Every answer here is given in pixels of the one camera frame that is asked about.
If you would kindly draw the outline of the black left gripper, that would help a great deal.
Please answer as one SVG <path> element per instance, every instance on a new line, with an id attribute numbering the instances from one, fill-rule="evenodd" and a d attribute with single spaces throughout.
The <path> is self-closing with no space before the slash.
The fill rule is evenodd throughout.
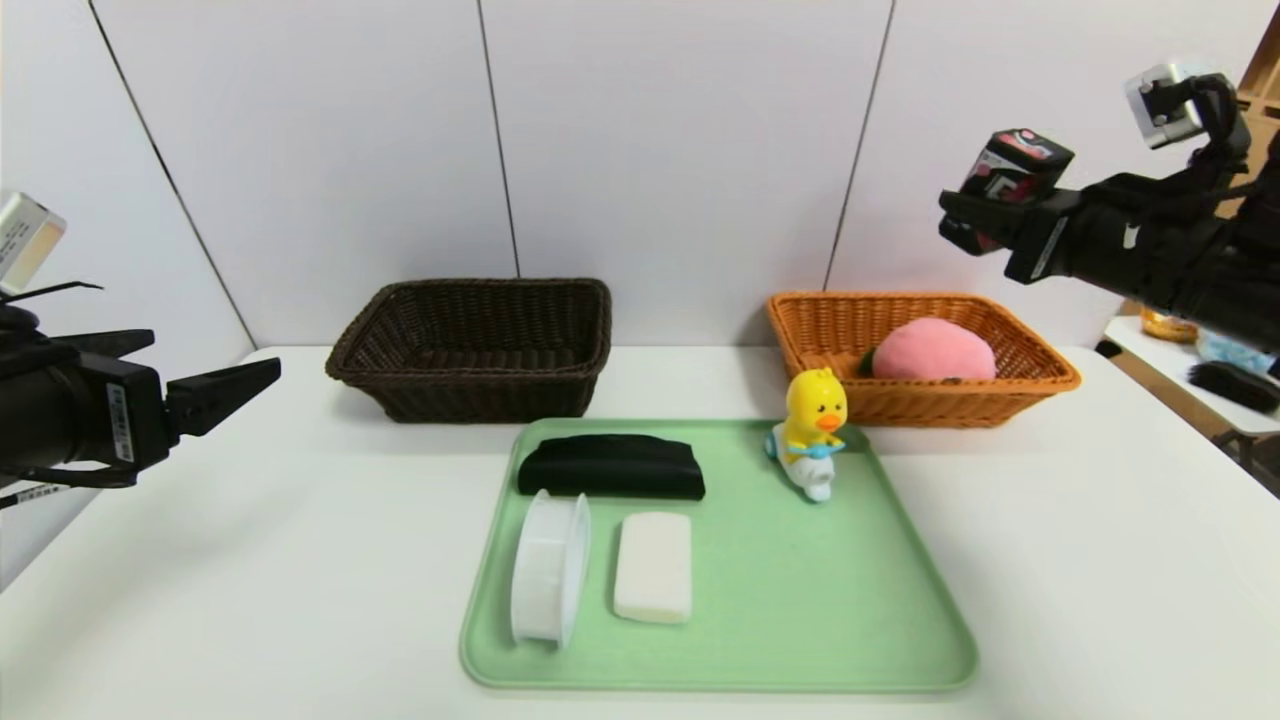
<path id="1" fill-rule="evenodd" d="M 155 343 L 150 329 L 49 338 L 82 354 L 3 379 L 5 478 L 134 478 L 182 437 L 205 437 L 282 375 L 278 357 L 166 383 L 120 360 Z"/>

